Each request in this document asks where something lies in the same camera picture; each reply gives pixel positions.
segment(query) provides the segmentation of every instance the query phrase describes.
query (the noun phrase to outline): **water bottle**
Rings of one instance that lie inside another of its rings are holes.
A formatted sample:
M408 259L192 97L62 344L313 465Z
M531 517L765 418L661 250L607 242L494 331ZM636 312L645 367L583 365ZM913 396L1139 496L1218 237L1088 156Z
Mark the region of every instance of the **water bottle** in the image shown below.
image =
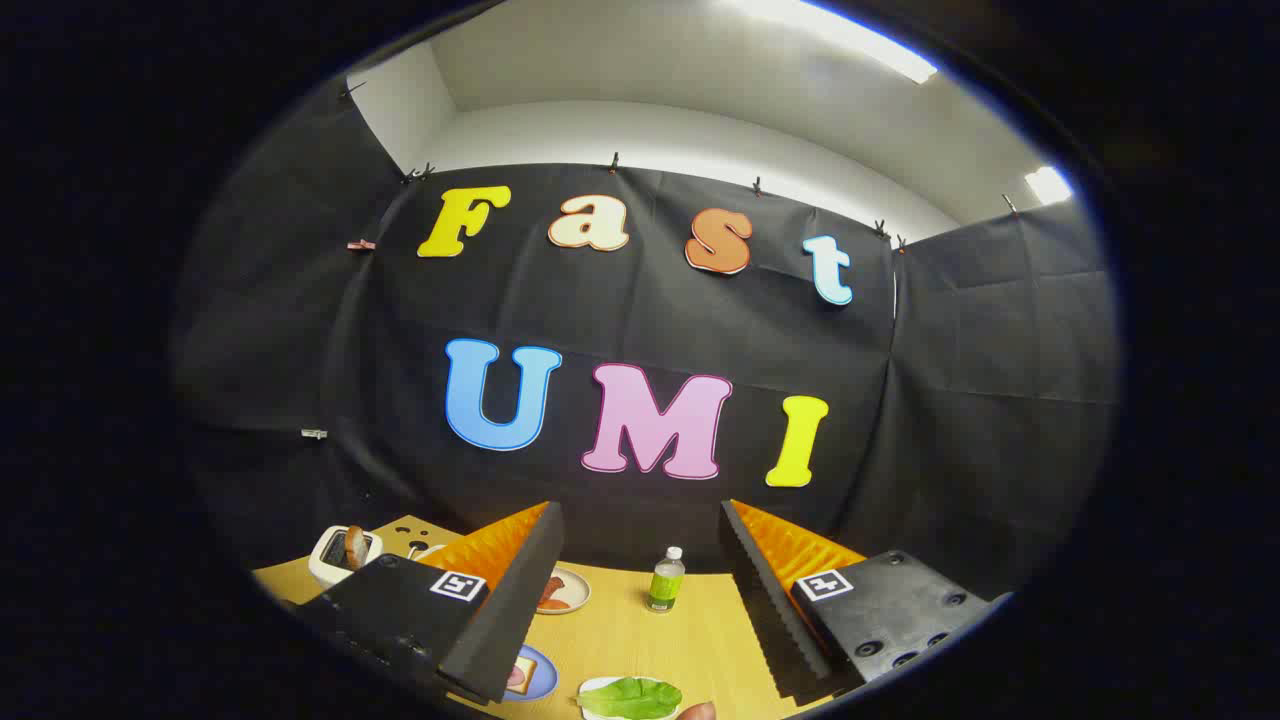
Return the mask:
M667 612L676 605L676 593L685 579L685 564L680 561L684 551L668 547L667 557L653 569L653 582L649 583L649 610Z

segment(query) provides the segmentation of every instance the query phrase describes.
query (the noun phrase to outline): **black backdrop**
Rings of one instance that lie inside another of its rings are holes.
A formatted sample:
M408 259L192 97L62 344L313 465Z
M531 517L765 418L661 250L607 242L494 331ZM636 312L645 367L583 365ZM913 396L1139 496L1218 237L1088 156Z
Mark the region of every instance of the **black backdrop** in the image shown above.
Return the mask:
M1116 373L1101 242L1074 202L904 255L847 218L676 173L515 165L403 186L337 95L326 87L247 158L182 286L175 360L195 420L192 468L248 565L296 557L330 524L415 512L470 530L550 498L564 507L566 560L643 569L680 544L694 571L722 571L716 514L735 497L861 552L902 547L989 597L1025 579L1070 528L1106 442ZM461 236L463 251L419 258L440 195L489 186L512 200ZM590 193L625 202L628 243L552 245L561 204ZM746 270L689 266L684 243L705 208L751 219ZM818 234L851 258L846 306L814 288L800 242ZM360 237L378 250L348 251ZM563 355L530 446L483 450L449 428L444 346L462 337L502 354L484 397L498 421L520 383L511 352ZM659 407L691 374L732 382L719 474L585 469L602 363L643 368ZM771 488L790 395L831 411L813 482ZM302 428L329 437L306 439Z
M897 258L883 411L838 537L992 597L1065 538L1102 462L1120 397L1102 242L1071 201Z

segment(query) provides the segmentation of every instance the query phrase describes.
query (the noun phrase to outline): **ceiling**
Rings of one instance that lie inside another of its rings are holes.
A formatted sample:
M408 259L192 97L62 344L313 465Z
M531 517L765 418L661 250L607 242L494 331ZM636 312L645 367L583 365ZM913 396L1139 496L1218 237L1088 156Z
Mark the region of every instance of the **ceiling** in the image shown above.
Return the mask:
M431 46L460 111L554 100L672 105L820 145L961 224L1007 213L1001 193L1019 209L1039 205L1024 176L1044 163L942 73L916 85L728 0L507 0Z

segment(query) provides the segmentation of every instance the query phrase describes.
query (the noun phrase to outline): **letter s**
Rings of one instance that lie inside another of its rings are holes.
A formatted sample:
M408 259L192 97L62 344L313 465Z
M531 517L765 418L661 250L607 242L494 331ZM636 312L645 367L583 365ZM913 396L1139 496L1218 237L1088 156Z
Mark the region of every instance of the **letter s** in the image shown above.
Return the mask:
M694 238L685 243L685 259L699 270L732 275L751 261L751 220L741 213L708 208L694 215Z

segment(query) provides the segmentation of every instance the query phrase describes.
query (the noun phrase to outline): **lettuce leaf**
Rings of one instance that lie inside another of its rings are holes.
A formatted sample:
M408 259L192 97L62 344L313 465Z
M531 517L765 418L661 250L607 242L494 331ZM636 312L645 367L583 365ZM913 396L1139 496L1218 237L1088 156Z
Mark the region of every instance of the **lettuce leaf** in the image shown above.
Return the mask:
M680 707L680 688L645 678L620 678L603 688L573 698L584 708L605 717L658 720Z

